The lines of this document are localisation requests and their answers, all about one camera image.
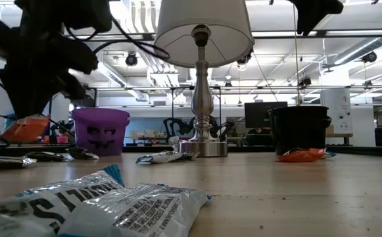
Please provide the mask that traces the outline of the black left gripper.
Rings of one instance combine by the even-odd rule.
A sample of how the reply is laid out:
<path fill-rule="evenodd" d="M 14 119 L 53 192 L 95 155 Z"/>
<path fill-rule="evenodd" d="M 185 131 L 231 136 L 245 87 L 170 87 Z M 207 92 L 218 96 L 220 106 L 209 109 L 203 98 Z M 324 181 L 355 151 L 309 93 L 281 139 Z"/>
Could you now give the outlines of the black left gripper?
<path fill-rule="evenodd" d="M 90 74 L 98 65 L 96 54 L 81 41 L 49 33 L 40 37 L 24 37 L 15 28 L 9 28 L 2 21 L 0 21 L 0 57 L 4 59 L 45 57 L 54 59 L 62 67 L 85 74 Z M 0 80 L 19 119 L 42 113 L 50 99 L 59 92 L 71 100 L 85 97 L 85 88 L 75 76 L 64 70 L 2 68 Z"/>

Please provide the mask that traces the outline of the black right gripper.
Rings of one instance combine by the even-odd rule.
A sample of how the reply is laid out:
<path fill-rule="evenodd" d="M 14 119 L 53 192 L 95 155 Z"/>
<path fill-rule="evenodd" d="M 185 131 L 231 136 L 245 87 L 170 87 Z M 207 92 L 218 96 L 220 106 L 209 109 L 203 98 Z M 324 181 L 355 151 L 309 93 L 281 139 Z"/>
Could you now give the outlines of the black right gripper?
<path fill-rule="evenodd" d="M 298 11 L 297 34 L 307 36 L 327 14 L 340 14 L 339 0 L 288 0 Z"/>

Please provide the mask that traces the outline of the brown Hershey's chocolate bar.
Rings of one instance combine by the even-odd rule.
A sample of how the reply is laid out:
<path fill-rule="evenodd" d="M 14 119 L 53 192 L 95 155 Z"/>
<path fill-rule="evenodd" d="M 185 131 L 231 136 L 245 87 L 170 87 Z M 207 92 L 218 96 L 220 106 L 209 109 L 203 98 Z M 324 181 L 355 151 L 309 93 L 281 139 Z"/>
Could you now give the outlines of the brown Hershey's chocolate bar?
<path fill-rule="evenodd" d="M 181 153 L 181 156 L 178 158 L 178 161 L 193 161 L 199 155 L 199 152 L 185 152 Z"/>
<path fill-rule="evenodd" d="M 25 158 L 35 159 L 37 162 L 65 162 L 68 159 L 60 153 L 36 151 L 25 154 Z"/>
<path fill-rule="evenodd" d="M 99 156 L 89 152 L 82 147 L 70 147 L 67 149 L 69 155 L 78 160 L 99 160 Z"/>
<path fill-rule="evenodd" d="M 3 157 L 0 156 L 0 170 L 3 169 L 25 169 L 34 166 L 36 159 L 24 157 Z"/>

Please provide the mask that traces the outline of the white pillar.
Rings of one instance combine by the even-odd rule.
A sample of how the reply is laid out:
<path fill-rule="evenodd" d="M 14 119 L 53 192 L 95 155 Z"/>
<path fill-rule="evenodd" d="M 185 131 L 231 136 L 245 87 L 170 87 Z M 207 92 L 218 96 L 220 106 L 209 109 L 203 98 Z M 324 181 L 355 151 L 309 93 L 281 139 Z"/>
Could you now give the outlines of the white pillar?
<path fill-rule="evenodd" d="M 321 91 L 321 105 L 328 108 L 334 134 L 352 133 L 352 112 L 348 89 L 328 89 Z"/>

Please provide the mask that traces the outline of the black monitor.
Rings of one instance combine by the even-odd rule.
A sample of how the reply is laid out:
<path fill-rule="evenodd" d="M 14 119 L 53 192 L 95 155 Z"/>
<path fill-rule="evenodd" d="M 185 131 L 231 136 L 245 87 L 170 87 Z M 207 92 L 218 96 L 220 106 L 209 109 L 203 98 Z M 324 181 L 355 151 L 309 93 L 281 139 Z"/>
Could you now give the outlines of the black monitor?
<path fill-rule="evenodd" d="M 287 102 L 254 102 L 245 103 L 245 127 L 265 128 L 271 126 L 268 111 L 275 108 L 287 107 Z"/>

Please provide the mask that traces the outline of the black plastic bucket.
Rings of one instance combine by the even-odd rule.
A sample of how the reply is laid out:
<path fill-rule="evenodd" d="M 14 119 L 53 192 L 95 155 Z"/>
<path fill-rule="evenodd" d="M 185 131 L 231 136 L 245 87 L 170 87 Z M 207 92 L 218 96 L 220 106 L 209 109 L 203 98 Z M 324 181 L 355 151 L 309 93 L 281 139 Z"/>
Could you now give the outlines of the black plastic bucket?
<path fill-rule="evenodd" d="M 294 106 L 268 111 L 276 155 L 294 148 L 322 149 L 325 147 L 326 129 L 332 118 L 327 107 Z"/>

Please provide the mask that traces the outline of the background wooden desk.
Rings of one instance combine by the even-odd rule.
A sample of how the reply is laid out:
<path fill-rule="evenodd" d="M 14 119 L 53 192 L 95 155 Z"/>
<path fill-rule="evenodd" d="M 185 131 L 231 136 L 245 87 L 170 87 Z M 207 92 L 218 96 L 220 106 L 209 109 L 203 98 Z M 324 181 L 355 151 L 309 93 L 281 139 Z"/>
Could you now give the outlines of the background wooden desk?
<path fill-rule="evenodd" d="M 326 134 L 326 138 L 342 138 L 343 145 L 349 145 L 350 144 L 350 138 L 353 137 L 353 134 Z"/>

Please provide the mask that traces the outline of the person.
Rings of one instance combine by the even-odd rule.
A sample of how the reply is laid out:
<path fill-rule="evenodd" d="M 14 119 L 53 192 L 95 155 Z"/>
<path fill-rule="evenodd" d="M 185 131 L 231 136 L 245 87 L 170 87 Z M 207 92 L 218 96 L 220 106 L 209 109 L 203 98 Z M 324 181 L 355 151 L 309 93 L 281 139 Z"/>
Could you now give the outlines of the person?
<path fill-rule="evenodd" d="M 249 146 L 273 145 L 273 138 L 270 128 L 252 128 L 246 135 L 246 141 Z"/>

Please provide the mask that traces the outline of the silver table lamp white shade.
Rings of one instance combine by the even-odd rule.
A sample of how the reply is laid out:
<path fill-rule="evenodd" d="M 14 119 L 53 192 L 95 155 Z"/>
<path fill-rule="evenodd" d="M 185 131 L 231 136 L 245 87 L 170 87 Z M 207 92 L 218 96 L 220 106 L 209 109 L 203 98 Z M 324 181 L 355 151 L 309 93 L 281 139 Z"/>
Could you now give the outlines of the silver table lamp white shade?
<path fill-rule="evenodd" d="M 181 142 L 181 152 L 199 157 L 225 157 L 227 144 L 210 134 L 214 102 L 208 70 L 242 59 L 254 45 L 245 0 L 162 0 L 155 45 L 170 56 L 168 63 L 195 68 L 191 110 L 195 135 Z"/>

